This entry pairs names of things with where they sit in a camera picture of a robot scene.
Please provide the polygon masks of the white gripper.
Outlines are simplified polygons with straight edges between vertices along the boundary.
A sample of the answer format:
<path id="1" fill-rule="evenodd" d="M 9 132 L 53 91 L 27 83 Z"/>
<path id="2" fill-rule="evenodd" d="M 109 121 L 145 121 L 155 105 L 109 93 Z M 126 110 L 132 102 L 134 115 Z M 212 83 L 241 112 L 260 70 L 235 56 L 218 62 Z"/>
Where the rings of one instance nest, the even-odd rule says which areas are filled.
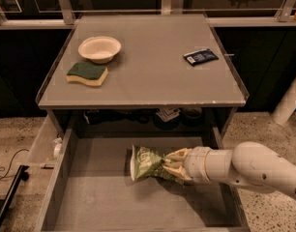
<path id="1" fill-rule="evenodd" d="M 164 165 L 163 169 L 184 181 L 191 180 L 196 184 L 209 183 L 210 180 L 206 173 L 205 161 L 210 151 L 209 147 L 195 147 L 191 150 L 189 148 L 179 149 L 167 154 L 165 158 L 171 161 L 184 160 L 184 167 L 173 168 Z"/>

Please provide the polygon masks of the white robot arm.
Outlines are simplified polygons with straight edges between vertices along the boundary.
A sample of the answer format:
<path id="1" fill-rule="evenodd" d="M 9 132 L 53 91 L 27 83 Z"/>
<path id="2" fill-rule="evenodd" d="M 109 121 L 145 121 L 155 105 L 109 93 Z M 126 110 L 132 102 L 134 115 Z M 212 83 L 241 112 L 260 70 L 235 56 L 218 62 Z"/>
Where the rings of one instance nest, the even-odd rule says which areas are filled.
<path id="1" fill-rule="evenodd" d="M 277 190 L 296 200 L 296 165 L 256 142 L 243 142 L 231 150 L 183 148 L 166 155 L 163 168 L 184 182 L 223 183 L 258 192 Z"/>

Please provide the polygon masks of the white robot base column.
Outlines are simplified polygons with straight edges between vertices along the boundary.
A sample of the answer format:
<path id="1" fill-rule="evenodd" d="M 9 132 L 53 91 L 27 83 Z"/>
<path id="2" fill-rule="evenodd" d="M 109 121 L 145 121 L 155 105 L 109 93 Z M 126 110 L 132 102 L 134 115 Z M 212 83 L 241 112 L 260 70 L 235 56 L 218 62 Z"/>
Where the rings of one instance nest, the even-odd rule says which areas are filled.
<path id="1" fill-rule="evenodd" d="M 296 110 L 296 77 L 272 114 L 272 119 L 283 126 Z"/>

